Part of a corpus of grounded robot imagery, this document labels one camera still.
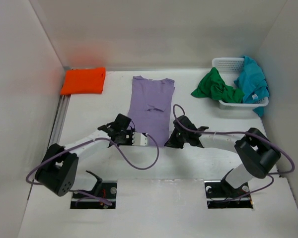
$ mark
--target teal cloth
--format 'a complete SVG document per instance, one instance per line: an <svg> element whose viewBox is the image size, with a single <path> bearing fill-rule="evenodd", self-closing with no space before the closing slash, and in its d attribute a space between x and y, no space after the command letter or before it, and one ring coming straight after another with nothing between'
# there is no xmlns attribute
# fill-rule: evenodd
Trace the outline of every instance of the teal cloth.
<svg viewBox="0 0 298 238"><path fill-rule="evenodd" d="M196 90L191 95L196 98L212 98L226 103L241 103L244 93L240 89L227 86L221 78L219 71L213 67L200 81Z"/></svg>
<svg viewBox="0 0 298 238"><path fill-rule="evenodd" d="M269 97L268 85L261 67L252 58L248 56L243 56L243 58L245 58L243 71L234 81L235 85L245 94L243 103L256 103ZM264 115L264 107L255 108L253 111L260 117Z"/></svg>

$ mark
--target mounting plate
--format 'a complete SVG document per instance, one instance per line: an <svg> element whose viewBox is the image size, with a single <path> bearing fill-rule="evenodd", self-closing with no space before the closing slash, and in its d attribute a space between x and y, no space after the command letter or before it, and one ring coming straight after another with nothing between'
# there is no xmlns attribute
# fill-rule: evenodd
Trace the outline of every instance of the mounting plate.
<svg viewBox="0 0 298 238"><path fill-rule="evenodd" d="M246 193L246 191L242 189L244 186L247 186L247 188L249 188L248 183L244 183L240 188L236 189L232 194L228 195L222 189L220 180L205 181L204 188L208 208L253 208L253 203L250 195L236 201L222 202L226 199L229 200Z"/></svg>
<svg viewBox="0 0 298 238"><path fill-rule="evenodd" d="M70 209L115 209L117 196L117 181L103 181L98 197L104 197L113 203L112 206L106 206L96 199L84 199L76 204L80 198L86 197L80 193L73 193L71 198Z"/></svg>

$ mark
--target bolt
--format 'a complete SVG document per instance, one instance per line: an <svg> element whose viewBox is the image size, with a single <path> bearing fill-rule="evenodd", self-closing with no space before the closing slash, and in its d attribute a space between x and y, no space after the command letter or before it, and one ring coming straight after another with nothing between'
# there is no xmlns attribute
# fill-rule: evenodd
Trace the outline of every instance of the bolt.
<svg viewBox="0 0 298 238"><path fill-rule="evenodd" d="M244 185L244 186L242 187L242 190L243 190L244 192L249 192L249 187L247 187L246 185Z"/></svg>
<svg viewBox="0 0 298 238"><path fill-rule="evenodd" d="M207 187L205 188L205 191L206 191L208 194L212 193L212 187L211 187L211 186L207 186Z"/></svg>
<svg viewBox="0 0 298 238"><path fill-rule="evenodd" d="M111 194L116 194L117 193L117 188L116 187L111 187L110 188L110 193Z"/></svg>

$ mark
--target cloth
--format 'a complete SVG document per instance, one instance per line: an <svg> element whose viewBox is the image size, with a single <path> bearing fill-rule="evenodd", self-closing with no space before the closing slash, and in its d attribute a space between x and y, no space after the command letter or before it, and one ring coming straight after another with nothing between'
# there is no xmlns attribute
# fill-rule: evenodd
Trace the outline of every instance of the cloth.
<svg viewBox="0 0 298 238"><path fill-rule="evenodd" d="M103 92L105 76L105 68L69 70L65 75L61 95L83 93L101 94Z"/></svg>
<svg viewBox="0 0 298 238"><path fill-rule="evenodd" d="M256 103L269 97L268 85L261 67L252 58L248 56L243 56L243 58L245 58L243 71L234 81L235 85L245 94L243 103ZM253 111L260 117L264 115L264 107L255 108Z"/></svg>
<svg viewBox="0 0 298 238"><path fill-rule="evenodd" d="M133 78L128 117L133 120L137 132L150 134L159 147L164 146L169 139L173 92L172 79L152 80L141 76Z"/></svg>
<svg viewBox="0 0 298 238"><path fill-rule="evenodd" d="M226 103L241 103L244 93L240 89L227 86L221 78L219 71L213 67L200 81L198 88L191 95L196 98L212 98Z"/></svg>

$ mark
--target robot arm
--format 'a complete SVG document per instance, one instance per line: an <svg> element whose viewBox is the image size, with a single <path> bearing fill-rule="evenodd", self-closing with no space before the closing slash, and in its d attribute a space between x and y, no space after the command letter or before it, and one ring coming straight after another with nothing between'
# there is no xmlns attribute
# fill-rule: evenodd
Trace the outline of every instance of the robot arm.
<svg viewBox="0 0 298 238"><path fill-rule="evenodd" d="M65 146L51 145L42 162L66 149L86 143L39 168L35 179L57 196L63 196L70 190L78 189L91 191L97 195L101 178L89 171L84 175L76 175L77 166L96 151L110 147L109 140L117 145L147 146L148 139L145 134L135 132L134 128L128 129L130 122L130 118L118 114L114 122L100 126L94 133L79 141Z"/></svg>
<svg viewBox="0 0 298 238"><path fill-rule="evenodd" d="M173 122L175 129L165 146L182 149L184 143L187 142L191 146L223 149L239 155L242 164L229 171L221 180L221 190L225 192L227 197L240 190L251 179L263 179L281 157L279 151L256 138L247 135L239 138L216 133L193 133L181 127L178 121L191 130L205 131L208 129L205 126L196 128L186 116L180 116ZM248 132L268 140L256 128L251 128Z"/></svg>

